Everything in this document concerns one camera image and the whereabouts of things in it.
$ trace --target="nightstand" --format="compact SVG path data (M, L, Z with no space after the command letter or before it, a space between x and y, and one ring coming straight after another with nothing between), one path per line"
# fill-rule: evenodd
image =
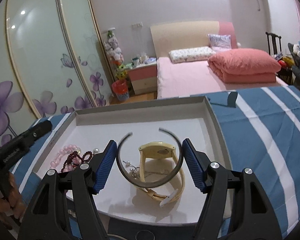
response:
M157 62L141 64L128 73L136 95L157 91Z

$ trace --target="bed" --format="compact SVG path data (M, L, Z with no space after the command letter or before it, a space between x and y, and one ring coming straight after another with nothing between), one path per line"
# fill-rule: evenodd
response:
M231 35L231 46L237 48L232 23L216 21L180 22L151 27L157 61L158 99L233 89L287 86L277 78L274 83L225 84L208 67L207 61L172 64L169 52L174 49L209 46L208 33Z

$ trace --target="silver screw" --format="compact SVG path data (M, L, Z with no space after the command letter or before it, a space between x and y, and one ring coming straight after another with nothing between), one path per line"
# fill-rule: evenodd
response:
M252 169L250 169L250 168L245 168L244 172L249 174L249 175L253 173Z
M210 163L210 166L214 169L217 169L220 167L219 163L216 163L216 162Z
M87 164L87 163L83 163L80 165L80 169L82 169L82 170L86 170L87 168L89 168L89 164Z
M47 171L47 174L48 174L48 176L51 176L51 175L55 174L55 172L56 171L54 169L51 169L51 170Z

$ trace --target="pink headboard panel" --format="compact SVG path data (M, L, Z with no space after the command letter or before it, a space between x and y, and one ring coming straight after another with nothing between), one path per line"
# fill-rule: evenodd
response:
M219 22L219 35L231 35L231 47L237 49L237 38L234 34L234 27L229 22Z

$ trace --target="white patterned pillow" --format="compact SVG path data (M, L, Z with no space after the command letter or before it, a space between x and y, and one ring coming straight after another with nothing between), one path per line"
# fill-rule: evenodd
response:
M217 35L217 34L208 34L210 39L210 47L231 49L231 35Z
M215 54L215 52L209 47L176 49L169 52L173 64L189 61L208 60L208 58L213 54Z

